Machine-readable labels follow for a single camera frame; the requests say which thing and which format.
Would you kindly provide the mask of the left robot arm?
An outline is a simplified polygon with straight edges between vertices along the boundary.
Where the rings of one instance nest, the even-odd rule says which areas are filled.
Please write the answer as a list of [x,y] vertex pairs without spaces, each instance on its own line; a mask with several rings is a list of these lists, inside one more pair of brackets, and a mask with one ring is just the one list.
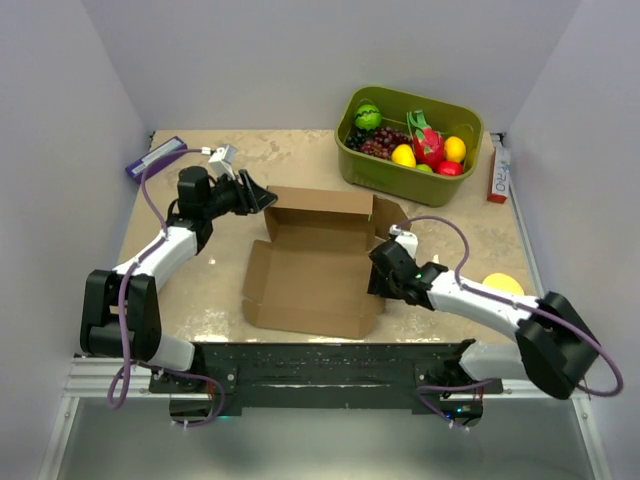
[[206,383],[207,368],[194,359],[194,344],[162,332],[158,293],[173,273],[201,252],[216,218],[260,213],[278,196],[244,169],[214,178],[198,166],[179,173],[177,194],[166,225],[147,247],[112,270],[89,274],[80,345],[94,356],[170,369],[177,386],[196,392]]

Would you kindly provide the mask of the brown cardboard box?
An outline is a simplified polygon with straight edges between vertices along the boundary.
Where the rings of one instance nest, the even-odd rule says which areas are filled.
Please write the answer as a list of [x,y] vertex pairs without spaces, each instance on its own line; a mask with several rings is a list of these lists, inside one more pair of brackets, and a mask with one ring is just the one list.
[[243,286],[244,318],[257,328],[362,339],[385,301],[368,292],[369,252],[406,220],[401,206],[367,192],[274,186],[269,238],[256,240]]

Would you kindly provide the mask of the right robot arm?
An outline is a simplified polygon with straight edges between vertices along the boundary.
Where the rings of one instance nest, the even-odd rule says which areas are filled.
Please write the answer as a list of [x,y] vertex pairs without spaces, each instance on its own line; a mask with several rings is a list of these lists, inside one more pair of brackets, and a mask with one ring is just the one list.
[[438,263],[417,265],[394,240],[369,258],[393,298],[465,317],[512,339],[527,378],[553,398],[569,398],[599,356],[599,342],[561,294],[503,295]]

